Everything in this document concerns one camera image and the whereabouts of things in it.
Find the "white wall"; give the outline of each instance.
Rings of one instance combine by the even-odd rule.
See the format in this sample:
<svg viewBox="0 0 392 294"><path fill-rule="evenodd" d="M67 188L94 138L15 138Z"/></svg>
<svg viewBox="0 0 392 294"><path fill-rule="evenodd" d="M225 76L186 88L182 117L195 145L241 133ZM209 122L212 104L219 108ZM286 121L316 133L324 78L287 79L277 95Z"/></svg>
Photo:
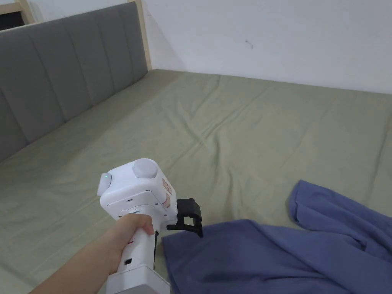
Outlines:
<svg viewBox="0 0 392 294"><path fill-rule="evenodd" d="M152 67L392 93L390 0L143 0Z"/></svg>

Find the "wooden bed frame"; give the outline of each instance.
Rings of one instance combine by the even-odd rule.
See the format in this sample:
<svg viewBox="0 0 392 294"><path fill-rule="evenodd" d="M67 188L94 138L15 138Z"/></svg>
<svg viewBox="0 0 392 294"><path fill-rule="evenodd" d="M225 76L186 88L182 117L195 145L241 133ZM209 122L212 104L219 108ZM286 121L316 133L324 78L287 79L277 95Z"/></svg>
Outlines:
<svg viewBox="0 0 392 294"><path fill-rule="evenodd" d="M27 0L15 0L15 3L0 5L0 15L19 11L22 15L22 19L25 25L35 23L33 14L31 13L30 6L27 3Z"/></svg>
<svg viewBox="0 0 392 294"><path fill-rule="evenodd" d="M142 31L142 38L143 38L144 54L146 56L147 69L148 69L148 71L150 71L152 69L152 66L151 66L150 50L148 48L146 26L145 26L145 22L144 22L142 0L127 0L127 1L128 2L136 2L136 6L138 7L140 29Z"/></svg>

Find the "upholstered headboard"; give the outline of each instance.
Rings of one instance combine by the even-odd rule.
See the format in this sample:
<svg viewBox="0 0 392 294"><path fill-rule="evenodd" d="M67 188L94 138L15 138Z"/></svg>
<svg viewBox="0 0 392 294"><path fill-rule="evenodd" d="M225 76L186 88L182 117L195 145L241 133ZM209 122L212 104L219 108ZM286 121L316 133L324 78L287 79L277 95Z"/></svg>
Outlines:
<svg viewBox="0 0 392 294"><path fill-rule="evenodd" d="M0 161L146 73L135 2L0 32Z"/></svg>

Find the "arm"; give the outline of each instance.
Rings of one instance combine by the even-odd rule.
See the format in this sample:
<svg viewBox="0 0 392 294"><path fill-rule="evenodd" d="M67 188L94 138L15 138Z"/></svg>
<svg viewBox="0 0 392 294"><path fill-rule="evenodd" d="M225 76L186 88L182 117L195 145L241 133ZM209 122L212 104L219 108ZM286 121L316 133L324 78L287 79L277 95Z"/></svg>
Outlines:
<svg viewBox="0 0 392 294"><path fill-rule="evenodd" d="M79 251L30 294L95 294L110 274L117 271L122 250L136 229L153 235L151 217L127 214L100 239Z"/></svg>

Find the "gray knob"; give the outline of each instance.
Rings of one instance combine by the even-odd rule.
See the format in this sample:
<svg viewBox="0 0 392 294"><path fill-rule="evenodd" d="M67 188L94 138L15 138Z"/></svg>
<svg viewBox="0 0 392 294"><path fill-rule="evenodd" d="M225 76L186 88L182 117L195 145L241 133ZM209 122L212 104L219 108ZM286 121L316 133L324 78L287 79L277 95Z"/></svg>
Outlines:
<svg viewBox="0 0 392 294"><path fill-rule="evenodd" d="M156 164L146 158L136 160L132 169L135 175L140 179L153 179L158 173Z"/></svg>

